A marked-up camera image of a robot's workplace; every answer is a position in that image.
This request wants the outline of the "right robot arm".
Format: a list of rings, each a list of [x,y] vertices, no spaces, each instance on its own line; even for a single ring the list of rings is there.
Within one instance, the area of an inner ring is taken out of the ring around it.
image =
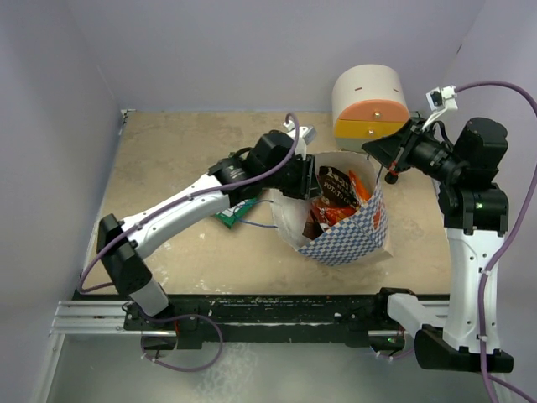
[[[508,198],[494,183],[508,150],[506,128],[471,118],[454,144],[435,138],[434,127],[411,118],[396,133],[362,149],[390,175],[415,168],[438,181],[438,204],[451,255],[451,290],[444,321],[409,292],[387,291],[373,308],[382,328],[397,323],[414,339],[423,369],[510,373],[513,357],[499,342],[497,275],[493,255],[508,231]]]

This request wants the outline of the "green chips bag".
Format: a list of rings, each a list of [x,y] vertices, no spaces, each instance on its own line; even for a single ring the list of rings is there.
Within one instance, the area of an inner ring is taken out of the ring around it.
[[[258,198],[241,201],[235,207],[216,213],[213,217],[228,229],[231,229],[238,222],[250,224],[251,222],[245,216],[257,202],[259,202]]]

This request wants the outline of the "blue checkered paper bag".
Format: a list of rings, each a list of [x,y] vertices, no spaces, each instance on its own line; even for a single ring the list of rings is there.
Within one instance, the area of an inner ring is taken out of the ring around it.
[[[352,170],[373,195],[358,212],[342,219],[319,237],[303,235],[309,201],[292,199],[271,190],[268,202],[276,233],[297,253],[321,264],[350,264],[382,252],[387,247],[388,217],[378,173],[362,154],[346,151],[319,153],[315,161],[339,170]]]

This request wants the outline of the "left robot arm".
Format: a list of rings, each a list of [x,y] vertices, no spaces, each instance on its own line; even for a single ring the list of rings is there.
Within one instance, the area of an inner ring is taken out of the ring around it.
[[[315,135],[311,126],[286,133],[272,130],[252,148],[219,160],[192,185],[160,204],[122,220],[112,214],[102,218],[97,258],[118,294],[133,301],[152,328],[167,327],[173,306],[145,264],[146,258],[200,220],[262,191],[276,190],[297,200],[319,196],[315,156],[306,152]]]

